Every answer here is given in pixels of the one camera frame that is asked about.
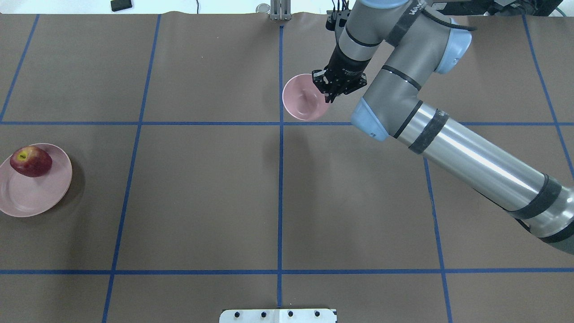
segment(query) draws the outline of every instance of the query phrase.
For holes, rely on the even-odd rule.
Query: blue joint cap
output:
[[[443,59],[440,60],[440,64],[436,68],[435,72],[439,74],[450,72],[456,63],[458,63],[463,57],[464,53],[466,53],[471,40],[472,35],[468,30],[451,28],[451,33],[448,36],[447,47],[444,50]]]
[[[367,7],[375,9],[391,9],[402,6],[410,0],[359,0],[360,3]]]
[[[383,141],[389,136],[389,133],[385,130],[385,127],[383,127],[379,119],[375,116],[373,110],[371,110],[371,107],[364,98],[361,98],[359,104],[357,104],[351,116],[351,123],[378,141]]]

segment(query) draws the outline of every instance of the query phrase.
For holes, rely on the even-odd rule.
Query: white floor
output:
[[[351,7],[355,0],[350,0]],[[181,11],[196,13],[197,2],[194,0],[132,0],[133,8],[118,11],[119,14],[166,13]],[[209,14],[254,13],[261,3],[269,0],[200,0],[199,12]],[[331,10],[331,0],[292,0],[291,12],[301,11],[324,14]],[[564,0],[559,6],[568,16],[574,16],[574,0]],[[60,13],[60,14],[97,14],[111,13],[108,0],[0,0],[0,13]],[[560,16],[554,11],[552,16]]]

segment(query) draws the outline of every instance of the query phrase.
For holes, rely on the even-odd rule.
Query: gray metal bracket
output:
[[[271,0],[272,20],[291,20],[291,0]]]

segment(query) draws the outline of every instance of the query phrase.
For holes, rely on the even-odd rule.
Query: gray tabletop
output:
[[[473,43],[421,99],[571,186],[574,20],[457,21]],[[0,156],[52,143],[73,177],[45,213],[0,213],[0,322],[572,322],[574,256],[351,126],[364,89],[316,122],[283,112],[286,81],[328,62],[324,23],[1,15]]]

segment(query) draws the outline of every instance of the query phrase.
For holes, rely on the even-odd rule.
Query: black band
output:
[[[426,124],[425,128],[422,130],[421,134],[418,135],[413,144],[409,146],[409,149],[416,154],[424,152],[435,139],[437,134],[439,134],[443,129],[447,120],[448,113],[436,109],[435,115],[430,119],[429,123]]]
[[[417,81],[415,81],[413,78],[411,78],[409,75],[399,71],[398,69],[392,67],[392,66],[388,66],[388,65],[383,65],[383,67],[381,68],[382,70],[386,70],[389,71],[393,74],[397,74],[401,79],[409,82],[410,85],[414,86],[415,89],[417,89],[418,91],[421,90],[422,86],[420,84],[418,84]]]
[[[409,124],[410,120],[414,117],[414,115],[417,113],[418,108],[420,108],[422,105],[422,101],[418,100],[418,103],[416,106],[414,106],[414,109],[410,112],[409,116],[406,118],[405,122],[402,123],[401,127],[398,128],[397,132],[393,135],[393,137],[395,139],[398,138],[398,136],[401,135],[402,131],[405,130],[406,125]]]
[[[553,177],[544,174],[544,185],[538,192],[538,195],[532,199],[528,205],[516,210],[508,211],[510,215],[514,218],[520,220],[528,220],[533,218],[540,213],[548,210],[548,208],[556,201],[560,191],[562,190],[562,185],[555,180]]]
[[[426,3],[424,1],[411,1],[405,12],[402,13],[401,18],[398,19],[397,24],[389,33],[386,40],[387,43],[396,47],[398,43],[401,42],[401,39],[404,37],[406,32],[409,31],[414,21],[421,15],[421,11],[424,7],[426,7]]]
[[[546,243],[556,243],[566,240],[573,235],[574,235],[574,221],[570,222],[570,224],[566,228],[560,230],[558,233],[553,234],[549,237],[539,239]]]
[[[353,37],[353,35],[351,35],[351,32],[349,32],[349,30],[347,28],[345,28],[345,30],[347,31],[347,35],[349,36],[349,38],[354,41],[355,43],[361,45],[361,46],[365,46],[365,47],[375,47],[381,44],[381,42],[378,42],[376,44],[367,44],[367,43],[363,43],[362,41],[356,39],[355,37]]]

